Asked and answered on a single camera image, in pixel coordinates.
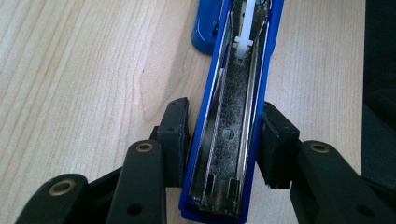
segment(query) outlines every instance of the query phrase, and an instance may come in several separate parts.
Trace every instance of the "black clamp jaw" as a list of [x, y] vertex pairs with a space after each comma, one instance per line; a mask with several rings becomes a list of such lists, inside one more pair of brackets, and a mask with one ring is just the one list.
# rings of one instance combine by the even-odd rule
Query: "black clamp jaw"
[[[121, 168], [90, 184], [60, 175], [41, 186], [17, 223], [166, 223], [166, 187], [182, 187], [188, 100], [166, 108], [149, 140], [132, 144]], [[367, 185], [332, 146], [301, 143], [273, 105], [262, 115], [257, 163], [272, 189], [288, 189], [300, 223], [396, 223], [395, 193]]]
[[338, 151], [299, 140], [273, 105], [262, 115], [257, 163], [271, 189], [288, 189], [299, 223], [396, 223], [396, 192], [367, 184]]

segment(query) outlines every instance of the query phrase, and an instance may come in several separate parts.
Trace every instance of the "blue stapler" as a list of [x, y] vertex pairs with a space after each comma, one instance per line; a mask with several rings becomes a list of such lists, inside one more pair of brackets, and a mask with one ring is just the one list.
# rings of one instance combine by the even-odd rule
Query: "blue stapler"
[[264, 94], [283, 0], [200, 0], [192, 44], [211, 54], [179, 209], [205, 223], [245, 223]]

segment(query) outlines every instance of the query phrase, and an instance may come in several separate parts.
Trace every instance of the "open stapler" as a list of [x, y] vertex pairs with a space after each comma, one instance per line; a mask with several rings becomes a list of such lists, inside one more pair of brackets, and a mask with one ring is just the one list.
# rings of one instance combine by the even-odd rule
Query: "open stapler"
[[191, 143], [184, 217], [247, 219], [271, 54], [283, 0], [201, 0], [192, 44], [212, 54]]

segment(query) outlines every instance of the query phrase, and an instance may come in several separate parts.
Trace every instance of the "blue plastic casing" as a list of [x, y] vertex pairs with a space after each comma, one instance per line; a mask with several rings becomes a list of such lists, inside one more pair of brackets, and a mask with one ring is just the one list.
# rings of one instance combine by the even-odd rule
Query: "blue plastic casing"
[[[198, 120], [192, 138], [187, 171], [180, 196], [179, 209], [181, 211], [181, 215], [184, 218], [204, 223], [245, 223], [248, 219], [248, 206], [250, 202], [250, 193], [253, 181], [254, 163], [256, 161], [257, 148], [260, 140], [262, 111], [264, 107], [264, 96], [267, 83], [269, 62], [275, 48], [276, 35], [283, 7], [283, 0], [273, 0], [268, 15], [269, 29], [265, 52], [262, 56], [262, 72], [259, 79], [259, 86], [257, 92], [257, 106], [253, 120], [252, 142], [249, 154], [247, 155], [247, 173], [245, 177], [244, 194], [239, 218], [235, 219], [232, 217], [222, 217], [207, 212], [202, 212], [189, 197], [192, 172], [195, 161], [197, 159], [199, 142], [203, 133], [205, 114], [207, 113], [209, 103], [213, 95], [212, 91], [214, 90], [215, 85], [216, 64], [219, 57], [222, 34], [224, 33], [225, 22], [227, 14], [229, 13], [229, 7], [231, 3], [232, 0], [224, 0], [223, 9], [221, 10], [220, 0], [200, 0], [195, 27], [191, 34], [192, 44], [201, 52], [210, 53], [210, 49], [213, 48], [211, 46], [214, 46], [214, 48], [212, 54], [212, 62], [210, 64], [209, 74], [207, 76], [207, 82], [205, 85], [204, 97], [202, 100], [201, 109], [198, 115]], [[213, 22], [217, 21], [219, 18], [219, 28], [217, 30], [217, 35], [215, 35], [213, 33]]]

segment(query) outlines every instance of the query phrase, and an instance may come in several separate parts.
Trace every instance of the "wood grain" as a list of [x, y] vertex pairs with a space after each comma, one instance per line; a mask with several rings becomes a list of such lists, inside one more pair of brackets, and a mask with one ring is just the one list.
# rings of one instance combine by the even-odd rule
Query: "wood grain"
[[[195, 123], [210, 57], [190, 43], [197, 1], [0, 1], [0, 222], [45, 181], [122, 165], [168, 102]], [[360, 169], [364, 2], [286, 1], [267, 101]], [[248, 223], [296, 222], [256, 169]], [[190, 223], [167, 191], [168, 223]]]

